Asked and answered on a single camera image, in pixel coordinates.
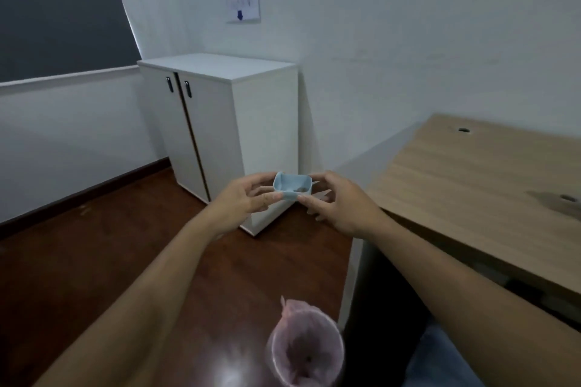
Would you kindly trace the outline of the person's right hand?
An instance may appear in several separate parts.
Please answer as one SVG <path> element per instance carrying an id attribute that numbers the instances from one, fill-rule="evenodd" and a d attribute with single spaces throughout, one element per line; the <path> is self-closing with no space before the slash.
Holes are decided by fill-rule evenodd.
<path id="1" fill-rule="evenodd" d="M 325 193 L 328 202 L 327 217 L 317 221 L 329 222 L 346 236 L 372 241 L 386 233 L 392 219 L 364 192 L 364 190 L 334 171 L 313 173 L 314 193 Z"/>

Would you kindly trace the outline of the person's left hand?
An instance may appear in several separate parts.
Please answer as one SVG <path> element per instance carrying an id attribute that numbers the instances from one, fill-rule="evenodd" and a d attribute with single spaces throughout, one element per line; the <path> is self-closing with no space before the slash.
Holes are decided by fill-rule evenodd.
<path id="1" fill-rule="evenodd" d="M 282 200 L 282 193 L 246 194 L 244 177 L 234 179 L 217 198 L 200 213 L 214 235 L 226 234 L 239 227 L 252 214 L 264 212 Z"/>

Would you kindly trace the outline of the small light blue plastic container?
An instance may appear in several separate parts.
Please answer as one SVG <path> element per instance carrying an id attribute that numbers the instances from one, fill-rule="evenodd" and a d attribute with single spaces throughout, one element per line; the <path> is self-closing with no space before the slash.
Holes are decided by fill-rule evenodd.
<path id="1" fill-rule="evenodd" d="M 282 193 L 283 200 L 297 201 L 300 195 L 312 195 L 313 179 L 309 175 L 279 171 L 272 186 L 275 192 Z"/>

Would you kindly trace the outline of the person's right forearm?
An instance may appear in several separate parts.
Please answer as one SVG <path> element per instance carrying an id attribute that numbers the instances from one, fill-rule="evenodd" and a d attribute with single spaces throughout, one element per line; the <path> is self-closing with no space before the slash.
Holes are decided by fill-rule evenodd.
<path id="1" fill-rule="evenodd" d="M 355 236 L 390 260 L 487 387 L 581 387 L 581 332 L 383 212 Z"/>

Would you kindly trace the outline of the person's left forearm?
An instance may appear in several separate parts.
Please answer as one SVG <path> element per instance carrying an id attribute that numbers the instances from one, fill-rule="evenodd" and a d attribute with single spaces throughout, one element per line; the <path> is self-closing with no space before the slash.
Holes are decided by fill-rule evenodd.
<path id="1" fill-rule="evenodd" d="M 34 387 L 149 387 L 203 252 L 240 223 L 210 208 L 187 222 Z"/>

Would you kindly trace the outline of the white two-door cabinet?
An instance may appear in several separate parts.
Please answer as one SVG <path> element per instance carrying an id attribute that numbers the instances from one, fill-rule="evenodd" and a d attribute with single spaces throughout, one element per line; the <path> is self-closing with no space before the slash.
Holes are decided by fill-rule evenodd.
<path id="1" fill-rule="evenodd" d="M 137 65 L 177 184 L 202 202 L 239 177 L 299 172 L 295 63 L 195 53 Z"/>

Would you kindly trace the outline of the waste bin with pink liner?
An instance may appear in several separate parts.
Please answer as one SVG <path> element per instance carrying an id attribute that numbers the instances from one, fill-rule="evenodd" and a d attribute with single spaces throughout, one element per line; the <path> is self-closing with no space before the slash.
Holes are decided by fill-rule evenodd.
<path id="1" fill-rule="evenodd" d="M 345 365 L 345 343 L 336 322 L 304 301 L 280 297 L 281 318 L 265 347 L 265 358 L 281 387 L 337 387 Z"/>

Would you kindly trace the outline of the wooden desk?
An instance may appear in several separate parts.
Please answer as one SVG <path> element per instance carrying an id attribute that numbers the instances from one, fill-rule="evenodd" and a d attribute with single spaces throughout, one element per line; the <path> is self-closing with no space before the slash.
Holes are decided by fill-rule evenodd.
<path id="1" fill-rule="evenodd" d="M 581 135 L 434 114 L 339 173 L 401 225 L 581 325 Z"/>

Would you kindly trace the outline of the person's blue jeans leg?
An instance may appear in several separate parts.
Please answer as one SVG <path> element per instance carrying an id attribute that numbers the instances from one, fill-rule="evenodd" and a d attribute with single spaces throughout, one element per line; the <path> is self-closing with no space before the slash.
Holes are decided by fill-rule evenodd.
<path id="1" fill-rule="evenodd" d="M 485 387 L 440 324 L 428 321 L 402 387 Z"/>

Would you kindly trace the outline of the dark window pane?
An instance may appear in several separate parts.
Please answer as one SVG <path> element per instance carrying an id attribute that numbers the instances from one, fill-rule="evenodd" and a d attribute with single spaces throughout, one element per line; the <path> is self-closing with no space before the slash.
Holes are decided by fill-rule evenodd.
<path id="1" fill-rule="evenodd" d="M 0 83 L 140 59 L 122 0 L 0 0 Z"/>

